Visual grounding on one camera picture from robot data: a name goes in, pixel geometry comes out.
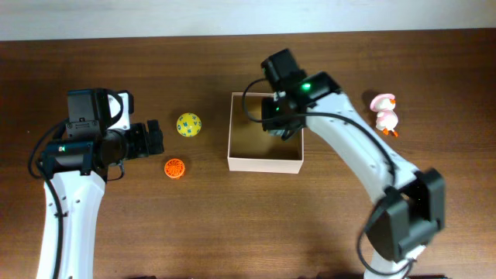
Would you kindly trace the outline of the white duck toy pink hat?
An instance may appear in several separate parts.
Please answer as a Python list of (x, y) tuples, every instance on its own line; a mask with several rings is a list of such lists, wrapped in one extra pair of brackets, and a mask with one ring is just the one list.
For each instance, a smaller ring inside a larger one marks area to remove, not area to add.
[(398, 137), (395, 130), (398, 124), (398, 116), (394, 112), (396, 99), (393, 94), (379, 94), (370, 103), (370, 110), (376, 112), (376, 128), (384, 135)]

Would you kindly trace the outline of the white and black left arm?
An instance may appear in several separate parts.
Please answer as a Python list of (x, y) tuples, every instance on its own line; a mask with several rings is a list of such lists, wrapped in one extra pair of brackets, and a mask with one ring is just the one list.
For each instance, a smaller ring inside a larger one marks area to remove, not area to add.
[(68, 118), (47, 131), (51, 141), (29, 159), (46, 200), (38, 278), (91, 278), (109, 168), (164, 152), (157, 120), (130, 121), (134, 99), (128, 91), (73, 90), (67, 106)]

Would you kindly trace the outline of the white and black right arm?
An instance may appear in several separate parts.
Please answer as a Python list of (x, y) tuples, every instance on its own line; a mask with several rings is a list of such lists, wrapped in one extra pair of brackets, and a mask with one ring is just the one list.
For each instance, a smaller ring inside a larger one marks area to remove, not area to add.
[(263, 130), (288, 139), (307, 128), (324, 139), (358, 177), (374, 203), (358, 238), (374, 248), (357, 255), (365, 278), (407, 278), (417, 257), (445, 227), (446, 182), (394, 152), (360, 117), (326, 72), (308, 75), (288, 49), (261, 68), (274, 95), (262, 101)]

